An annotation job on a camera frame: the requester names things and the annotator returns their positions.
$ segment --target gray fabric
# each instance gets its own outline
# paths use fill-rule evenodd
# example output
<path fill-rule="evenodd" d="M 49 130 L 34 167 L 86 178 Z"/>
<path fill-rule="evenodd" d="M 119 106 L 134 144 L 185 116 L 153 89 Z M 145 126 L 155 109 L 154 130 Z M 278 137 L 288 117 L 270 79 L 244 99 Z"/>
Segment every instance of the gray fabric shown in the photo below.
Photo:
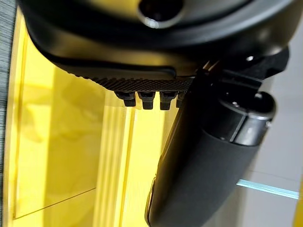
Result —
<path fill-rule="evenodd" d="M 15 16 L 15 1 L 0 0 L 0 227 L 2 226 L 2 179 L 5 117 Z"/>

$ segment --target screw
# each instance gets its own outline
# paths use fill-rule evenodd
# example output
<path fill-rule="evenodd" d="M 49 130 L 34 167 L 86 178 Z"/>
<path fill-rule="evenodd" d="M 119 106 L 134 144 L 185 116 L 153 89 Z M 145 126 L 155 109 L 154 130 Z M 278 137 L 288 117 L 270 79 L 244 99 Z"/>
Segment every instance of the screw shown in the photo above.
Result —
<path fill-rule="evenodd" d="M 253 56 L 249 56 L 249 57 L 246 58 L 246 61 L 252 61 L 253 59 L 254 59 Z"/>
<path fill-rule="evenodd" d="M 235 107 L 239 107 L 239 105 L 238 105 L 237 102 L 232 102 L 232 104 L 233 104 Z"/>

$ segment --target cylindrical black handle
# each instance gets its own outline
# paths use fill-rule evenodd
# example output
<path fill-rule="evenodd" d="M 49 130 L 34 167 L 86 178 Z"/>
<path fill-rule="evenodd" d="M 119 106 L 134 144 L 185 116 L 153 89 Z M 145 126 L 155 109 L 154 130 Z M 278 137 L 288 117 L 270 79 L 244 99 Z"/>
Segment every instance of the cylindrical black handle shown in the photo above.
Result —
<path fill-rule="evenodd" d="M 275 113 L 267 93 L 197 79 L 159 160 L 147 221 L 201 227 L 234 189 Z"/>

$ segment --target yellow surface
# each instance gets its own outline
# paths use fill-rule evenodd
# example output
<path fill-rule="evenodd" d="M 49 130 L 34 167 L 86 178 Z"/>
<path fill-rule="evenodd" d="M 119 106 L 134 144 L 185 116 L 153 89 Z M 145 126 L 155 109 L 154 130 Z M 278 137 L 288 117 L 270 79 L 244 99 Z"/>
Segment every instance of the yellow surface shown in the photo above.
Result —
<path fill-rule="evenodd" d="M 294 217 L 294 227 L 303 227 L 303 181 L 300 188 L 300 198 Z"/>
<path fill-rule="evenodd" d="M 176 115 L 126 108 L 55 67 L 18 11 L 9 79 L 4 227 L 146 227 L 144 211 Z"/>

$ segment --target circular opening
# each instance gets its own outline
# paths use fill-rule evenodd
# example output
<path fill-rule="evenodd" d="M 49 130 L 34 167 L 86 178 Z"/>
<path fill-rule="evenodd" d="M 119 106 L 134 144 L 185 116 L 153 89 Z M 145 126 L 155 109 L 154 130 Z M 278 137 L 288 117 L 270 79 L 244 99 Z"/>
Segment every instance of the circular opening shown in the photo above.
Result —
<path fill-rule="evenodd" d="M 260 114 L 274 111 L 275 101 L 265 92 L 256 93 L 247 87 L 225 85 L 220 87 L 220 98 L 235 107 L 244 108 Z"/>
<path fill-rule="evenodd" d="M 139 3 L 140 20 L 152 28 L 166 28 L 178 22 L 183 0 L 142 0 Z"/>

